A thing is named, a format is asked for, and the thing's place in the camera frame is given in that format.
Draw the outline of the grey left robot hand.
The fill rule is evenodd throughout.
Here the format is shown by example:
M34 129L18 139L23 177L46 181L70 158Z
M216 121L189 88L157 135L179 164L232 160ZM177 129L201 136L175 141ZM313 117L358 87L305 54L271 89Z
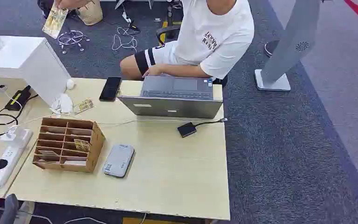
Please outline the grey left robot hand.
M13 224L19 210L19 201L15 194L10 194L5 199L5 207L0 218L0 224Z

